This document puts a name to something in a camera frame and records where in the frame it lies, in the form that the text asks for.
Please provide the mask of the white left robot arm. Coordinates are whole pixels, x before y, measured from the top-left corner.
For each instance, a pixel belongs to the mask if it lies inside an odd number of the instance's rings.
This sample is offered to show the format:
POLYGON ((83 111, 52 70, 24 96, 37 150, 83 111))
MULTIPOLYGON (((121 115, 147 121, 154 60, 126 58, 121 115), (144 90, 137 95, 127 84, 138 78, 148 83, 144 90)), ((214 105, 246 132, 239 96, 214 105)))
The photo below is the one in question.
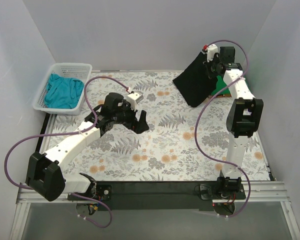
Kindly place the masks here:
POLYGON ((93 177, 85 173, 71 176, 63 171, 79 153, 114 125, 122 125, 136 134, 148 131, 146 111, 142 110, 140 117, 136 117, 137 105, 142 99, 143 95, 134 91, 126 97, 109 93, 104 103, 84 118, 77 134, 66 137, 44 153, 36 151, 30 156, 26 184, 49 202, 61 194, 72 193, 81 195, 85 200, 97 199, 97 181, 93 177))

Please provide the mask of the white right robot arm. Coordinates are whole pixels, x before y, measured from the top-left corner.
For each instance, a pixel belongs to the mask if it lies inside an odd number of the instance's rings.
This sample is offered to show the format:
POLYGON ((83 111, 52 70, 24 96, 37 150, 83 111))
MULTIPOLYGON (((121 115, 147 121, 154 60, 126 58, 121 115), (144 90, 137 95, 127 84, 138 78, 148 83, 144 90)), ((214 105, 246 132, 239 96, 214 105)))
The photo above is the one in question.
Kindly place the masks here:
POLYGON ((264 107, 262 99, 257 99, 249 90, 243 76, 243 68, 235 63, 234 47, 217 47, 215 44, 203 47, 209 79, 222 77, 233 98, 232 106, 226 119, 229 132, 229 145, 226 161, 220 176, 213 184, 212 192, 222 199, 243 192, 241 188, 242 172, 239 168, 243 164, 245 149, 249 139, 258 130, 264 107))

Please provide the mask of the black t shirt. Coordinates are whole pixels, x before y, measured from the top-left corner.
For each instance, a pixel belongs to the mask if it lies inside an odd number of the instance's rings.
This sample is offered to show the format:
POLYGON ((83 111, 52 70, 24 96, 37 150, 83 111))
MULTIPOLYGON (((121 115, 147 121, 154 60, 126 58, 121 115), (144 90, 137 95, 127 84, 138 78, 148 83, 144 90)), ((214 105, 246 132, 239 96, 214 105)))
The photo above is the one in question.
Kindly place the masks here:
POLYGON ((207 57, 200 52, 193 62, 173 80, 186 103, 195 108, 216 89, 218 79, 209 78, 204 65, 207 57))

